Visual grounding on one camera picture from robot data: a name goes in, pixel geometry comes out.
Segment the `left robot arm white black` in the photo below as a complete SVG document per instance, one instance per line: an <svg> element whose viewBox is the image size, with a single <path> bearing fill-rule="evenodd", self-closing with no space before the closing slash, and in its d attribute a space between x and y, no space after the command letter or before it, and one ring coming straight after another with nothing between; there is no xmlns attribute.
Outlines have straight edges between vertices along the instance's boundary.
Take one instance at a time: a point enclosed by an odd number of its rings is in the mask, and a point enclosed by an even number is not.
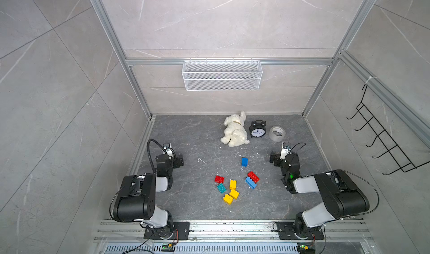
<svg viewBox="0 0 430 254"><path fill-rule="evenodd" d="M171 213L156 205L156 193L171 189L172 172L184 165L183 156L162 154L156 162L155 173L124 177L109 206L110 217L116 222L137 222L161 239L178 238Z"/></svg>

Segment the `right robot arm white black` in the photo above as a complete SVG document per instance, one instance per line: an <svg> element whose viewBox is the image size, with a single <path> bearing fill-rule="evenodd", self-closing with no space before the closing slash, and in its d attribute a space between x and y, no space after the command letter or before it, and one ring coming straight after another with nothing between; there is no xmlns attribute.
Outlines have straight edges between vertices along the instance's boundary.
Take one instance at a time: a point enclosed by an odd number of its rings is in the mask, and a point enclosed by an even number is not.
<svg viewBox="0 0 430 254"><path fill-rule="evenodd" d="M300 159L294 152L271 152L269 161L281 168L281 181L288 192L317 193L321 196L320 204L296 214L293 231L299 239L315 236L319 228L328 222L364 214L370 209L368 198L345 171L301 176Z"/></svg>

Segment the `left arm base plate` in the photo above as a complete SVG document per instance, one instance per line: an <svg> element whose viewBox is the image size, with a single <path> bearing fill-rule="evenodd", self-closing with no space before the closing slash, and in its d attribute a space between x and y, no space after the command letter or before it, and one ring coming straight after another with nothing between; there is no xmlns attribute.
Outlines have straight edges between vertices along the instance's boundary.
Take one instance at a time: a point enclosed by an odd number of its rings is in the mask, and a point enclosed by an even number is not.
<svg viewBox="0 0 430 254"><path fill-rule="evenodd" d="M162 228L151 228L146 226L144 239L154 240L187 240L189 238L190 222L173 222L168 223Z"/></svg>

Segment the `small blue lego brick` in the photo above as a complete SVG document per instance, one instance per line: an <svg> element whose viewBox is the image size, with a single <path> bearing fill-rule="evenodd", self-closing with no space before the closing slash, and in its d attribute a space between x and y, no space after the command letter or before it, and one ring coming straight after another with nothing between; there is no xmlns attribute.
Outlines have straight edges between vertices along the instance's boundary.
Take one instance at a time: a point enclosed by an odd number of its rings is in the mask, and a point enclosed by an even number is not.
<svg viewBox="0 0 430 254"><path fill-rule="evenodd" d="M241 166L242 167L247 167L248 166L248 159L247 158L243 157L241 159Z"/></svg>

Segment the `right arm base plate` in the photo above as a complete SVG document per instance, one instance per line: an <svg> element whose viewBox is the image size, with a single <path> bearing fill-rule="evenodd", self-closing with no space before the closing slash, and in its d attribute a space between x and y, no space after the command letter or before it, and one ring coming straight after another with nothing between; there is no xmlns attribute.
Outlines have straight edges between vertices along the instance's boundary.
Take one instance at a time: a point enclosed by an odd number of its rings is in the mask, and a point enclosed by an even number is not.
<svg viewBox="0 0 430 254"><path fill-rule="evenodd" d="M273 230L278 233L281 240L322 240L325 238L321 227L309 228L306 225L294 224L294 222L275 222Z"/></svg>

